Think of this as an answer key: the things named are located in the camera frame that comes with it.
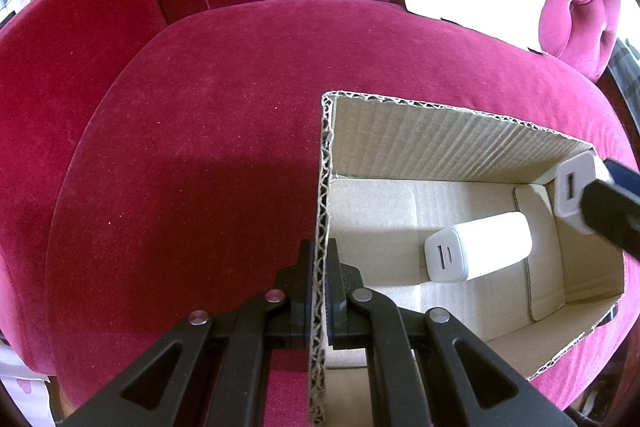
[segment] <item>pink velvet armchair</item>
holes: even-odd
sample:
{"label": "pink velvet armchair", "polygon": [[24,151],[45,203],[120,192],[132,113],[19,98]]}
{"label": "pink velvet armchair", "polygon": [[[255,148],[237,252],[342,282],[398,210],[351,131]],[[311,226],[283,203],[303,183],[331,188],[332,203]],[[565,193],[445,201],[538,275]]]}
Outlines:
{"label": "pink velvet armchair", "polygon": [[[193,309],[291,264],[316,217],[319,99],[376,92],[508,114],[636,167],[594,84],[620,0],[548,0],[524,52],[402,0],[35,0],[0,31],[0,329],[80,405]],[[640,312],[533,384],[564,408]],[[268,425],[304,425],[306,358],[272,363]]]}

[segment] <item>corrugated cardboard edge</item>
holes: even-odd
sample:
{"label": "corrugated cardboard edge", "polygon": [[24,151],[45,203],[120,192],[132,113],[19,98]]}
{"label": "corrugated cardboard edge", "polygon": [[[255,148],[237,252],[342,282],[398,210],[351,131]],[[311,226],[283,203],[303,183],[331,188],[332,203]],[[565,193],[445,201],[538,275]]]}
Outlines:
{"label": "corrugated cardboard edge", "polygon": [[560,360],[560,358],[564,357],[565,354],[567,354],[567,352],[569,352],[574,346],[576,346],[583,338],[588,337],[591,333],[593,333],[593,331],[596,330],[596,328],[598,327],[598,324],[600,324],[600,322],[602,322],[602,320],[604,319],[604,317],[606,317],[607,315],[609,315],[610,311],[615,308],[618,303],[620,302],[620,299],[622,299],[622,295],[620,296],[620,298],[615,302],[615,304],[613,304],[613,306],[611,308],[609,308],[609,310],[607,310],[607,313],[605,313],[600,320],[598,320],[589,331],[584,331],[583,333],[581,333],[578,337],[576,337],[574,340],[572,340],[569,344],[567,344],[566,346],[564,346],[560,351],[558,351],[558,353],[556,353],[556,355],[549,360],[547,363],[545,363],[545,365],[542,365],[538,368],[538,370],[531,375],[530,377],[527,377],[527,380],[531,381],[534,378],[536,378],[539,375],[542,375],[542,373],[544,373],[547,369],[549,369],[549,367],[556,365],[556,362],[558,360]]}
{"label": "corrugated cardboard edge", "polygon": [[[395,103],[397,105],[409,105],[413,107],[436,108],[436,109],[452,109],[463,112],[470,112],[479,116],[493,118],[494,120],[509,121],[524,125],[534,130],[541,130],[551,134],[584,142],[573,136],[563,134],[546,127],[536,125],[532,122],[518,120],[511,116],[492,114],[483,111],[473,110],[464,107],[455,107],[452,105],[444,105],[432,102],[419,102],[417,100],[406,100],[404,98],[396,98],[393,96],[382,96],[378,94],[359,93],[351,91],[329,91],[322,96],[322,123],[321,123],[321,143],[320,143],[320,173],[318,180],[318,216],[316,219],[316,247],[314,251],[314,266],[312,274],[312,323],[309,348],[309,371],[308,371],[308,392],[309,392],[309,420],[313,425],[321,425],[325,420],[325,397],[326,388],[324,383],[326,353],[324,347],[326,345],[326,322],[324,316],[324,260],[326,258],[326,248],[329,241],[329,213],[327,211],[327,197],[329,191],[329,181],[332,175],[332,144],[334,142],[334,106],[335,101],[340,97],[356,98],[366,102],[378,103]],[[550,360],[531,378],[546,371],[548,367],[554,365],[556,360],[562,357],[571,347],[578,343],[581,335],[575,339],[570,345]]]}
{"label": "corrugated cardboard edge", "polygon": [[[516,194],[516,190],[517,187],[513,187],[513,206],[515,206],[516,208],[516,212],[520,211],[520,204],[518,203],[518,195]],[[529,267],[529,258],[527,257],[524,260],[524,267],[525,267],[525,271],[527,273],[527,302],[529,303],[529,318],[531,320],[531,322],[535,322],[535,318],[533,318],[533,308],[532,308],[532,302],[533,302],[533,297],[531,296],[531,270]]]}

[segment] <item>sofa armrest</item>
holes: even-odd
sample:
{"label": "sofa armrest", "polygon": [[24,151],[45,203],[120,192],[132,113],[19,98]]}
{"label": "sofa armrest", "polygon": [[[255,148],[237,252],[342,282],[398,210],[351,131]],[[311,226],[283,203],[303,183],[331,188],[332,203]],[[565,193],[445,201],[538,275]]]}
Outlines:
{"label": "sofa armrest", "polygon": [[156,0],[34,0],[0,31],[0,328],[54,374],[45,303],[49,227],[82,131],[166,23]]}

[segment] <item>metal screw head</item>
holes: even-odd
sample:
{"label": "metal screw head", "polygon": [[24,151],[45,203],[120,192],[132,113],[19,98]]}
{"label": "metal screw head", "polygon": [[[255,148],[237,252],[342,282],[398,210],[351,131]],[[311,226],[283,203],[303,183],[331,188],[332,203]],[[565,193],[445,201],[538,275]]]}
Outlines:
{"label": "metal screw head", "polygon": [[196,310],[189,315],[189,322],[194,326],[204,324],[209,320],[209,314],[204,310]]}
{"label": "metal screw head", "polygon": [[373,293],[371,293],[371,290],[367,288],[358,288],[357,290],[354,290],[351,295],[354,300],[358,302],[367,302],[373,297]]}
{"label": "metal screw head", "polygon": [[449,321],[449,312],[444,308],[434,308],[429,312],[429,318],[438,324],[444,324]]}
{"label": "metal screw head", "polygon": [[272,303],[284,301],[285,297],[286,295],[284,291],[278,290],[277,288],[273,288],[264,294],[264,299],[267,302],[272,302]]}

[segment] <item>usb charger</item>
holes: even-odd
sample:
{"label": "usb charger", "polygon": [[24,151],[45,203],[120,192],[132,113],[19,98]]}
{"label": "usb charger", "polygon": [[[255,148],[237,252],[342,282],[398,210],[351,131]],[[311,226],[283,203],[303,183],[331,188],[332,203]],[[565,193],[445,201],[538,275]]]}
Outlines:
{"label": "usb charger", "polygon": [[584,222],[580,198],[584,188],[595,180],[613,182],[607,166],[592,150],[580,153],[556,168],[554,213],[584,235],[593,230]]}
{"label": "usb charger", "polygon": [[439,230],[424,242],[424,257],[433,282],[461,282],[518,263],[531,247],[525,215],[507,212]]}

